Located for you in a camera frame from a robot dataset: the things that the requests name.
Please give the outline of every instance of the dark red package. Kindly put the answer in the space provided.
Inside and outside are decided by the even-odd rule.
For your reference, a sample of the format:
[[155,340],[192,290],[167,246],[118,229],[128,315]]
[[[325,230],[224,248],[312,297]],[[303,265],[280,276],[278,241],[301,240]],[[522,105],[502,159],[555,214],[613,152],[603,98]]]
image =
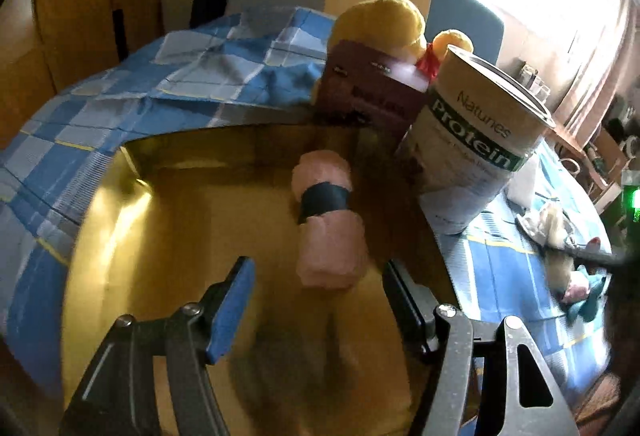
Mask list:
[[354,41],[332,49],[316,111],[332,122],[371,124],[398,141],[425,103],[428,80],[413,65]]

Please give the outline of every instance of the screw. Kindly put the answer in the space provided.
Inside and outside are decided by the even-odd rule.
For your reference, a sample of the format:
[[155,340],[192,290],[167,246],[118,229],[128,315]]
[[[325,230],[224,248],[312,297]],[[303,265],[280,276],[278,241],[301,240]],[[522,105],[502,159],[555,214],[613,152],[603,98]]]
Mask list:
[[441,315],[444,315],[444,317],[450,318],[456,314],[456,307],[450,304],[440,304],[438,306],[438,311],[440,312]]
[[135,318],[133,317],[133,315],[129,315],[127,313],[124,315],[120,315],[120,317],[116,319],[116,326],[118,328],[126,328],[127,326],[131,326],[134,322]]
[[195,317],[202,311],[202,307],[197,302],[188,302],[180,309],[182,310],[182,313],[189,317]]
[[516,317],[515,315],[509,315],[504,320],[504,323],[507,324],[507,326],[512,330],[519,330],[520,328],[522,328],[522,321],[520,320],[520,317]]

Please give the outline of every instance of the blue gripper pad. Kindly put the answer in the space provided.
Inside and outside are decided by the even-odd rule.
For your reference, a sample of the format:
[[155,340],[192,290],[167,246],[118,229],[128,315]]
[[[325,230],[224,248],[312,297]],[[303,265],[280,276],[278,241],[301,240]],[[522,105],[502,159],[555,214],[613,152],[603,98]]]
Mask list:
[[207,357],[210,364],[215,364],[231,349],[238,324],[254,289],[254,260],[245,257],[241,262],[240,269],[235,277],[231,277],[231,280],[231,286],[211,321],[211,336],[207,346]]

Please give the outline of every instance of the golden tray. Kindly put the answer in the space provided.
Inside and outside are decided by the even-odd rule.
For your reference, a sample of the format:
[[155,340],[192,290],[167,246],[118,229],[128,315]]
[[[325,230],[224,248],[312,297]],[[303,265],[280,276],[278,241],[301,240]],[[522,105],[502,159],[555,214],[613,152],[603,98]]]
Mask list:
[[[427,369],[405,355],[382,288],[391,257],[442,302],[456,299],[433,234],[371,129],[231,126],[149,137],[116,153],[82,225],[66,285],[68,403],[115,318],[167,317],[224,279],[238,256],[256,285],[232,351],[209,376],[232,435],[383,435],[408,427]],[[351,206],[376,268],[348,291],[296,275],[300,155],[332,149],[352,166]],[[177,434],[163,358],[163,430]]]

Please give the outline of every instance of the blue plaid bedsheet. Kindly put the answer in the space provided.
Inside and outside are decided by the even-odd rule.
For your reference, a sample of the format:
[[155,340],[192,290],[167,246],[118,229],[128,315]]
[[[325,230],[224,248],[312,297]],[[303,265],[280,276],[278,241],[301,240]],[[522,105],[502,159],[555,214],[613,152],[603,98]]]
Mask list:
[[[0,334],[47,394],[62,394],[61,315],[74,240],[113,153],[170,131],[300,121],[332,24],[313,10],[275,7],[172,32],[52,98],[1,153]],[[538,152],[536,204],[561,201],[578,237],[600,236],[606,247],[587,195],[550,149]],[[438,242],[465,313],[523,318],[571,401],[606,364],[602,315],[566,325],[515,213],[500,195],[462,235]]]

